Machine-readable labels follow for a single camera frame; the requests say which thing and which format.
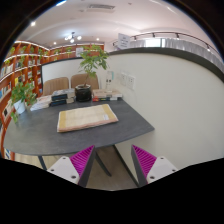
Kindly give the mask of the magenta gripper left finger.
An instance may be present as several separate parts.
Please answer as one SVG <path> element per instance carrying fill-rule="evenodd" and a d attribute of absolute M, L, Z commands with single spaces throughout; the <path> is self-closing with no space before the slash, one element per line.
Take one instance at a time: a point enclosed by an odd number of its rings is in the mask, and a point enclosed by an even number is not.
<path fill-rule="evenodd" d="M 89 179 L 95 154 L 95 146 L 92 145 L 71 157 L 62 156 L 48 169 L 48 172 L 81 187 L 85 187 Z"/>

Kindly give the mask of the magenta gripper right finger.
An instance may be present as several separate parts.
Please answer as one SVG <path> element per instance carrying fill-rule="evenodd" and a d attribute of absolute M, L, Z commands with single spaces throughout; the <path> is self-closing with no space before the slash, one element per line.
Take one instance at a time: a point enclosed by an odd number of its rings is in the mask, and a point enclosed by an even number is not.
<path fill-rule="evenodd" d="M 177 171 L 177 168 L 164 156 L 156 157 L 135 145 L 131 147 L 131 156 L 140 187 Z"/>

